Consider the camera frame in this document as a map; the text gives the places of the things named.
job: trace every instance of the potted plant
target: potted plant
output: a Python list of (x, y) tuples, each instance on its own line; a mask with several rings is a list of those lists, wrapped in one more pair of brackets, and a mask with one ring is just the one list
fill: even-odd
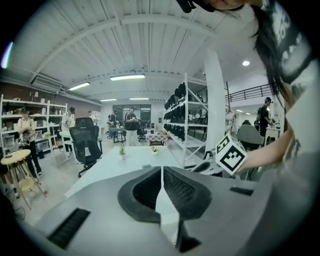
[(121, 157), (121, 159), (125, 159), (126, 158), (126, 147), (124, 144), (121, 144), (121, 146), (119, 147), (119, 155)]
[(159, 149), (157, 149), (155, 146), (153, 146), (151, 148), (151, 154), (154, 155), (154, 156), (157, 156), (159, 154)]

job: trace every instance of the round ceiling light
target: round ceiling light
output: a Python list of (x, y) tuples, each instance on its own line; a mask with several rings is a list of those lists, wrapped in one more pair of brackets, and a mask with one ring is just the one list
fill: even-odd
[(249, 66), (249, 65), (250, 65), (250, 62), (247, 61), (247, 60), (245, 60), (244, 62), (242, 62), (242, 65), (244, 65), (245, 67), (246, 67), (246, 66)]

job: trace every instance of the small green plant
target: small green plant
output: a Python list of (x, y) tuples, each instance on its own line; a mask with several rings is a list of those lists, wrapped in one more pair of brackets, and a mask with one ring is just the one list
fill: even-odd
[(159, 152), (159, 151), (160, 151), (160, 150), (157, 149), (155, 146), (153, 146), (153, 147), (151, 148), (151, 150), (152, 150), (152, 152)]
[(119, 155), (123, 156), (126, 154), (126, 147), (124, 144), (121, 144), (121, 146), (119, 147)]

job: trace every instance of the brown wall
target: brown wall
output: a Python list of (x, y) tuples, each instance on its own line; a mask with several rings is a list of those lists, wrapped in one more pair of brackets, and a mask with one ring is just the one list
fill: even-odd
[[(32, 98), (30, 96), (30, 92), (37, 92), (37, 90), (16, 84), (0, 82), (0, 95), (3, 94), (3, 98), (6, 100), (21, 98), (22, 101), (31, 101)], [(87, 117), (89, 110), (99, 112), (101, 111), (101, 107), (94, 104), (59, 95), (54, 98), (54, 94), (38, 91), (39, 102), (41, 98), (45, 98), (45, 102), (49, 100), (51, 104), (65, 105), (67, 103), (68, 109), (70, 107), (75, 107), (76, 118)]]

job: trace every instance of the white pants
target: white pants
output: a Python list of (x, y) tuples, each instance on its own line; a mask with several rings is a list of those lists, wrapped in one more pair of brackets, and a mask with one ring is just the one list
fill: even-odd
[(137, 130), (127, 130), (125, 139), (127, 146), (141, 146), (138, 141)]

